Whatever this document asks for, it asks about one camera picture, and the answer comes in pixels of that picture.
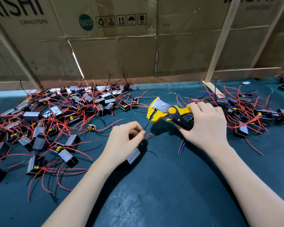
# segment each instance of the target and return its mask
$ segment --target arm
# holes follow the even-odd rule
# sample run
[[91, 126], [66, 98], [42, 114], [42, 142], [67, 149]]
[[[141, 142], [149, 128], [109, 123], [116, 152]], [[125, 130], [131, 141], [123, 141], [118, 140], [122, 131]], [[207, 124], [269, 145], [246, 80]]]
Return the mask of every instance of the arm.
[[250, 226], [284, 226], [284, 201], [237, 155], [226, 139], [226, 119], [220, 107], [191, 103], [194, 126], [184, 137], [204, 150], [226, 178]]
[[106, 179], [136, 149], [144, 134], [138, 122], [114, 126], [101, 156], [42, 227], [85, 226]]

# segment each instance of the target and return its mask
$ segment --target wire stripper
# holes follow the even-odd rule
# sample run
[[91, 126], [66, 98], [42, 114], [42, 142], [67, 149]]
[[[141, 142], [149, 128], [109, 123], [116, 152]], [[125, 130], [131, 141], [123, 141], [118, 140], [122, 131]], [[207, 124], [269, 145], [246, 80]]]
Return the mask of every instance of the wire stripper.
[[182, 117], [186, 114], [192, 114], [190, 108], [179, 108], [176, 105], [165, 103], [157, 97], [148, 107], [147, 118], [155, 123], [162, 118], [168, 117], [167, 122], [173, 121], [183, 129], [191, 130], [193, 126]]

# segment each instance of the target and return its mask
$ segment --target forearm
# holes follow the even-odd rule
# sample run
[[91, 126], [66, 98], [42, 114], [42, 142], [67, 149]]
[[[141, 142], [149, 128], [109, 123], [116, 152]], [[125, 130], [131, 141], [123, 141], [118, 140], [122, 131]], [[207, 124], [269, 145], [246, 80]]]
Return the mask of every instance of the forearm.
[[220, 169], [250, 226], [284, 226], [284, 201], [230, 147], [210, 156]]
[[47, 219], [43, 227], [85, 226], [98, 195], [113, 170], [107, 167], [105, 160], [99, 157], [73, 191]]

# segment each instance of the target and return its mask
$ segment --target wooden post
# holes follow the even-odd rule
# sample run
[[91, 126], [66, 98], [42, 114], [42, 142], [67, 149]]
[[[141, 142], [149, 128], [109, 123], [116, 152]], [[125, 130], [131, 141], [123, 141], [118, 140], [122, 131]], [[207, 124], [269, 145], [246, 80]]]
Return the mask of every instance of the wooden post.
[[20, 55], [17, 51], [17, 49], [14, 47], [12, 43], [9, 42], [9, 39], [5, 36], [4, 31], [0, 28], [0, 41], [2, 44], [7, 48], [11, 56], [15, 59], [19, 67], [22, 69], [22, 71], [26, 74], [32, 85], [37, 89], [38, 87], [42, 87], [39, 83], [39, 81], [36, 79], [34, 74], [30, 71], [30, 69], [27, 67], [26, 64], [24, 64], [20, 60]]
[[264, 40], [263, 40], [263, 42], [262, 42], [260, 48], [258, 49], [258, 51], [257, 51], [257, 53], [256, 53], [256, 55], [255, 55], [255, 57], [254, 57], [254, 59], [253, 59], [253, 61], [251, 62], [251, 65], [250, 65], [251, 68], [253, 68], [253, 67], [256, 65], [256, 63], [257, 63], [257, 61], [258, 61], [258, 59], [259, 59], [259, 57], [260, 57], [262, 51], [263, 51], [263, 49], [264, 49], [264, 47], [265, 47], [265, 45], [266, 45], [266, 43], [267, 43], [267, 41], [268, 41], [270, 35], [272, 34], [273, 29], [275, 28], [277, 22], [279, 21], [281, 15], [282, 15], [282, 13], [283, 13], [283, 11], [284, 11], [284, 0], [282, 0], [281, 8], [280, 8], [280, 10], [279, 10], [277, 16], [275, 17], [275, 19], [273, 20], [273, 22], [272, 22], [271, 25], [269, 26], [268, 31], [267, 31], [267, 33], [266, 33], [266, 35], [265, 35], [265, 37], [264, 37]]
[[236, 12], [239, 8], [240, 1], [241, 0], [231, 0], [231, 5], [229, 6], [215, 51], [213, 52], [213, 56], [209, 64], [208, 71], [204, 79], [205, 82], [210, 82], [213, 72], [215, 71], [216, 64], [219, 60], [219, 57], [222, 52], [223, 46], [225, 44], [226, 38], [228, 36], [229, 30], [231, 29], [231, 25], [234, 21]]

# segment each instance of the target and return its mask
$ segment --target person's left hand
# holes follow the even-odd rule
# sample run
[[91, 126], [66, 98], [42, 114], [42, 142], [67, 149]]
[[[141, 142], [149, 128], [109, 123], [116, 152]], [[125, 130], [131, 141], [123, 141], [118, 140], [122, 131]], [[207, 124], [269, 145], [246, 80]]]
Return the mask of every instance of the person's left hand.
[[136, 121], [114, 126], [100, 157], [116, 168], [137, 148], [144, 139], [144, 134], [145, 131]]

